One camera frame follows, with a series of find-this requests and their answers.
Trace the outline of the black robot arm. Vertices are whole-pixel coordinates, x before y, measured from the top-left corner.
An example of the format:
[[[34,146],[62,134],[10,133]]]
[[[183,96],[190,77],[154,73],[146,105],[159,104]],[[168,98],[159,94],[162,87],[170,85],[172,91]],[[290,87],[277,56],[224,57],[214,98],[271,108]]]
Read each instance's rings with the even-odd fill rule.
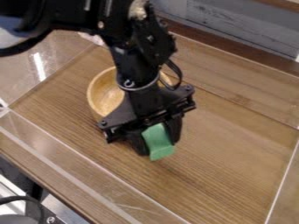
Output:
[[[19,39],[0,46],[0,57],[28,51],[56,30],[99,36],[123,97],[98,127],[110,143],[130,142],[154,161],[174,154],[184,114],[195,109],[195,89],[163,78],[163,67],[179,78],[183,71],[171,60],[175,36],[151,0],[0,0],[0,28]]]

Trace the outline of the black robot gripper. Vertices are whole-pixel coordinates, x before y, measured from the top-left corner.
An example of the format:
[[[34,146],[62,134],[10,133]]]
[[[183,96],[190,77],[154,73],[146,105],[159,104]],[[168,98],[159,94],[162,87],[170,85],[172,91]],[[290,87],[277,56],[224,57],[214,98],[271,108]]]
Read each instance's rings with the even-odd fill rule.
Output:
[[[127,140],[139,156],[150,150],[142,132],[162,123],[172,144],[180,141],[183,117],[195,109],[194,87],[180,82],[170,84],[162,77],[162,67],[170,67],[178,75],[182,69],[171,60],[171,50],[144,51],[136,46],[108,48],[116,68],[116,83],[126,96],[116,109],[98,126],[107,141]]]

